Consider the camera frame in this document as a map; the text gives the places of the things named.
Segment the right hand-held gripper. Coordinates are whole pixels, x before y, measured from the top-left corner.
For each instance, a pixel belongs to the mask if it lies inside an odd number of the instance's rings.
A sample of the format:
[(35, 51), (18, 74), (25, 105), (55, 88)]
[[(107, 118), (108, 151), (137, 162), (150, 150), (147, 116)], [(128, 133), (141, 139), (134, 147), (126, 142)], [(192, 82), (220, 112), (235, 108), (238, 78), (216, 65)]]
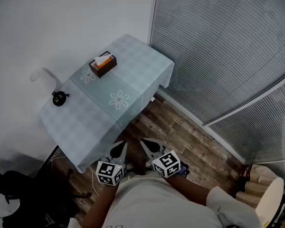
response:
[(153, 171), (164, 178), (168, 178), (180, 171), (180, 159), (174, 150), (166, 149), (162, 141), (153, 138), (142, 138), (140, 144), (151, 161)]

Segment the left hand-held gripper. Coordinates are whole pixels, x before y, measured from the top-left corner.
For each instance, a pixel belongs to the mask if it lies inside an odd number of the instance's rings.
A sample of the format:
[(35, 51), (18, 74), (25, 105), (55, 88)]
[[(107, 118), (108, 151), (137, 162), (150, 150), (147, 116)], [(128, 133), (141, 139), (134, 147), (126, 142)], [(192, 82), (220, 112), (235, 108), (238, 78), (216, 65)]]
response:
[(125, 174), (127, 141), (119, 141), (106, 149), (98, 161), (96, 176), (101, 184), (116, 186)]

